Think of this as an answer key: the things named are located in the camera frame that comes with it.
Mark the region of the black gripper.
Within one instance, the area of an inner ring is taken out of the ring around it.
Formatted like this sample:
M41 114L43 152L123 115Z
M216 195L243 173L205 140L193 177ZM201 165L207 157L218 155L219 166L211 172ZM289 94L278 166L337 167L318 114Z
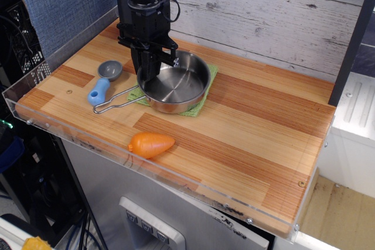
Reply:
M169 37L171 23L171 1L154 0L138 4L128 0L131 23L117 25L120 44L131 49L131 58L137 74L142 68L144 81L154 79L160 72L161 63L175 67L179 64L178 48Z

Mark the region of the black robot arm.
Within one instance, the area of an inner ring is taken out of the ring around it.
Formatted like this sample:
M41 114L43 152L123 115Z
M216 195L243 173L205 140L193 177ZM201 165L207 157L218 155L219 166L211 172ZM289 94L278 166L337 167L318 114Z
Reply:
M144 81L155 78L161 64L176 66L178 44L169 37L174 0L117 0L118 41L130 48L135 71Z

